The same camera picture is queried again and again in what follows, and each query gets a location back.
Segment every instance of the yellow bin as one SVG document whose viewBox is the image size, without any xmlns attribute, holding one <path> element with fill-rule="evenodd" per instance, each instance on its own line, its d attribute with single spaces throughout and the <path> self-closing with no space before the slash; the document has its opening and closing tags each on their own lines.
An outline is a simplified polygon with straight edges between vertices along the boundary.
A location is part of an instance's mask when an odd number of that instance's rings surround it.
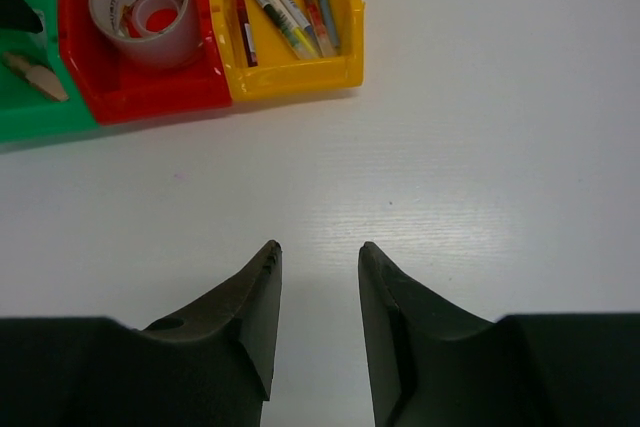
<svg viewBox="0 0 640 427">
<path fill-rule="evenodd" d="M 302 0 L 295 0 L 305 11 Z M 254 0 L 246 0 L 258 55 L 248 67 L 233 0 L 209 0 L 225 75 L 234 100 L 344 89 L 362 85 L 364 70 L 364 3 L 331 0 L 340 35 L 338 57 L 298 60 L 286 40 Z"/>
</svg>

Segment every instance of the red marker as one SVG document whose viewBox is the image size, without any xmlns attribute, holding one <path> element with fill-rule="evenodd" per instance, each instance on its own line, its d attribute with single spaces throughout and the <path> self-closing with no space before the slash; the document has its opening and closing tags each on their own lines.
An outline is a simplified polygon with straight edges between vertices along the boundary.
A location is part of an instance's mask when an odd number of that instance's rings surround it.
<svg viewBox="0 0 640 427">
<path fill-rule="evenodd" d="M 316 33 L 318 45 L 320 46 L 323 57 L 334 57 L 336 55 L 336 50 L 331 44 L 331 39 L 329 39 L 329 32 L 327 31 L 327 27 L 322 21 L 322 15 L 320 15 L 320 11 L 318 10 L 316 1 L 304 0 L 304 5 L 307 7 L 307 12 L 309 12 L 311 24 L 313 25 L 313 30 Z"/>
<path fill-rule="evenodd" d="M 240 31 L 242 32 L 242 43 L 244 44 L 245 54 L 247 55 L 247 65 L 255 67 L 258 65 L 258 57 L 256 55 L 256 47 L 253 43 L 253 34 L 251 24 L 249 23 L 249 15 L 247 14 L 247 4 L 244 0 L 235 0 L 236 13 L 238 14 L 238 22 L 240 23 Z"/>
</svg>

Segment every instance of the green bin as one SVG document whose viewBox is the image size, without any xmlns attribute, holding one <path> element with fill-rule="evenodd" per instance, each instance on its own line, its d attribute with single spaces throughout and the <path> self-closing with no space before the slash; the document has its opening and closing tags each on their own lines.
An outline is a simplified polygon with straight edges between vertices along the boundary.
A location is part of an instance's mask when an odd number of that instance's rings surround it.
<svg viewBox="0 0 640 427">
<path fill-rule="evenodd" d="M 97 127 L 58 52 L 57 0 L 26 0 L 41 19 L 39 35 L 0 30 L 0 54 L 27 54 L 48 65 L 64 86 L 69 100 L 54 102 L 0 65 L 0 142 L 80 131 Z"/>
</svg>

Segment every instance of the tape roll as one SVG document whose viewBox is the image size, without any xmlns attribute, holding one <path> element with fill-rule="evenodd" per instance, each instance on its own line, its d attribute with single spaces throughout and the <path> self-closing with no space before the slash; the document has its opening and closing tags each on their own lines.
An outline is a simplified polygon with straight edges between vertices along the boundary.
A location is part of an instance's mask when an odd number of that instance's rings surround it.
<svg viewBox="0 0 640 427">
<path fill-rule="evenodd" d="M 195 0 L 89 0 L 89 12 L 113 45 L 145 68 L 185 65 L 202 45 Z M 175 19 L 157 30 L 150 19 L 159 12 L 175 12 Z"/>
</svg>

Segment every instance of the plastic storage bin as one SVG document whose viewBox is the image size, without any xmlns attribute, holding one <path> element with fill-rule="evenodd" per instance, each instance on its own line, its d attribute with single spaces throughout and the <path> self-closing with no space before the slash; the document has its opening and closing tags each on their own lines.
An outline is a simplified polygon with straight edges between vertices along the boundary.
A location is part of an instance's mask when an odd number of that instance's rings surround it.
<svg viewBox="0 0 640 427">
<path fill-rule="evenodd" d="M 196 0 L 204 55 L 189 67 L 147 73 L 131 64 L 93 24 L 88 0 L 59 0 L 60 53 L 101 124 L 226 107 L 231 96 L 211 23 L 209 0 Z"/>
<path fill-rule="evenodd" d="M 234 100 L 356 87 L 362 84 L 364 4 L 331 0 L 341 37 L 339 57 L 300 61 L 253 0 L 247 0 L 259 65 L 247 67 L 233 0 L 209 0 L 213 28 Z M 303 6 L 302 0 L 295 0 Z"/>
<path fill-rule="evenodd" d="M 0 66 L 0 142 L 96 127 L 58 53 L 56 0 L 26 1 L 44 17 L 45 32 L 34 37 L 0 30 L 0 53 L 24 53 L 47 64 L 58 75 L 69 100 L 48 100 Z"/>
</svg>

